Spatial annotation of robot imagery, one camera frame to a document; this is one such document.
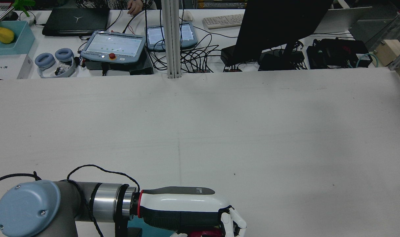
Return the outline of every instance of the monitor stand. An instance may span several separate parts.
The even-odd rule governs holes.
[[[259,71],[294,70],[293,63],[304,60],[304,54],[301,51],[293,52],[294,44],[287,44],[283,53],[280,53],[279,49],[262,53]]]

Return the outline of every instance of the papaya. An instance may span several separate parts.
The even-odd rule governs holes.
[[[14,40],[14,32],[10,29],[0,27],[0,41],[8,44]]]

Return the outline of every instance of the headphones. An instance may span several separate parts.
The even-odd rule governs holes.
[[[61,48],[55,52],[55,57],[59,60],[59,65],[54,72],[55,76],[51,77],[45,77],[42,72],[54,65],[54,56],[50,53],[42,53],[36,57],[35,64],[38,66],[38,74],[41,78],[69,77],[73,74],[76,68],[76,63],[71,49]]]

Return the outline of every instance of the white keyboard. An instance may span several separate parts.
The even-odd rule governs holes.
[[[240,26],[243,17],[244,17],[244,14],[206,17],[206,18],[203,18],[203,25],[210,30]]]

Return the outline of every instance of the black laptop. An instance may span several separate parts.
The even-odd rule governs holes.
[[[53,9],[42,30],[45,36],[90,36],[105,30],[109,9]]]

